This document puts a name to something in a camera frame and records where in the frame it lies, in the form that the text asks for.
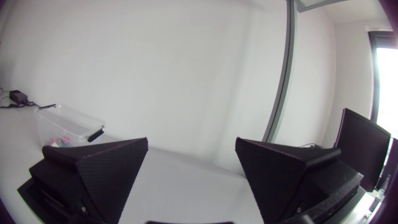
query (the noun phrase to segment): clear plastic storage box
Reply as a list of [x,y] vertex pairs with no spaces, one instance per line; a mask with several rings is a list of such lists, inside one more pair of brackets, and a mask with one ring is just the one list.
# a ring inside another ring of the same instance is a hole
[[84,146],[103,134],[105,122],[65,105],[36,109],[40,142],[43,146]]

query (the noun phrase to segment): ceiling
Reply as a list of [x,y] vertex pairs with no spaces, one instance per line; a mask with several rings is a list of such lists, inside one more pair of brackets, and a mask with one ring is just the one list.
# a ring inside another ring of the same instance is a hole
[[387,18],[378,0],[348,0],[321,8],[335,24]]

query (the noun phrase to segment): window frame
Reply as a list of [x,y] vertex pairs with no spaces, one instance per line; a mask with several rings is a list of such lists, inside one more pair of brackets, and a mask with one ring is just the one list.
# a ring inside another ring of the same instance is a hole
[[371,121],[377,123],[380,104],[380,74],[377,64],[377,48],[398,49],[397,40],[392,31],[371,31],[368,32],[371,44],[373,59],[373,104]]

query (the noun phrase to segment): black power adapter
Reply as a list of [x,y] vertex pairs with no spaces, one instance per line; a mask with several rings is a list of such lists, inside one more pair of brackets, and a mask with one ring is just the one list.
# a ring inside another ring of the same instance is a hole
[[16,102],[18,105],[28,103],[27,95],[25,95],[23,92],[19,90],[10,91],[9,97],[12,101]]

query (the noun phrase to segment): black device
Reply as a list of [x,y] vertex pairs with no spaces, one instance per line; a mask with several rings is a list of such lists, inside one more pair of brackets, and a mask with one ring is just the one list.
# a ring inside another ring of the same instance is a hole
[[364,175],[361,186],[372,192],[386,158],[390,133],[347,108],[343,110],[335,147],[340,159]]
[[117,223],[147,151],[146,138],[44,146],[18,192],[45,223]]
[[18,105],[27,103],[27,95],[19,90],[12,90],[9,92],[9,97],[12,101],[16,102]]
[[398,166],[389,181],[386,196],[370,224],[398,223]]
[[377,182],[376,189],[379,190],[386,181],[388,175],[393,176],[396,166],[398,165],[398,140],[392,138],[390,153],[388,154],[386,166],[382,170],[382,174]]
[[356,193],[363,177],[338,160],[338,148],[241,138],[235,147],[264,223],[282,222],[303,212],[314,223],[322,223]]

